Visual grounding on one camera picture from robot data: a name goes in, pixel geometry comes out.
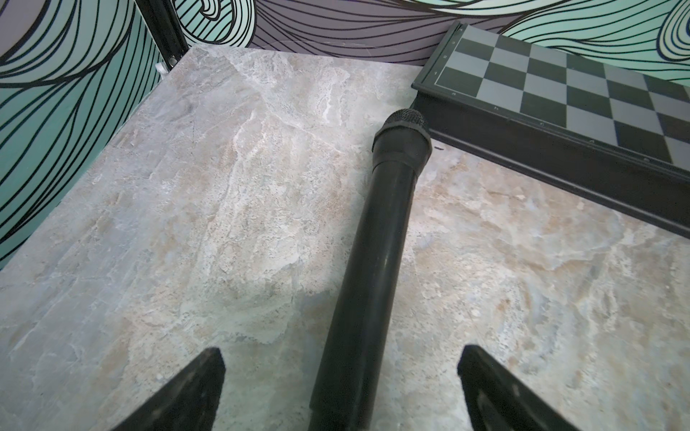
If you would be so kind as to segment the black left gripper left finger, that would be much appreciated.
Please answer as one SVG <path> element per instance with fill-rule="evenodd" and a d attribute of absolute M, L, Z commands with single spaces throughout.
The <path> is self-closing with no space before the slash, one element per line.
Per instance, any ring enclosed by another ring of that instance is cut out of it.
<path fill-rule="evenodd" d="M 115 428 L 210 430 L 217 416 L 225 373 L 220 349 L 206 348 Z"/>

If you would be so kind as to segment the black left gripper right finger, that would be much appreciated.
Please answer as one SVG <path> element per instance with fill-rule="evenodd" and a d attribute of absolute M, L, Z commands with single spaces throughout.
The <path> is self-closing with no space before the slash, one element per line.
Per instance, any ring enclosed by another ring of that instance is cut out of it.
<path fill-rule="evenodd" d="M 577 430 L 478 345 L 464 347 L 457 374 L 474 430 Z"/>

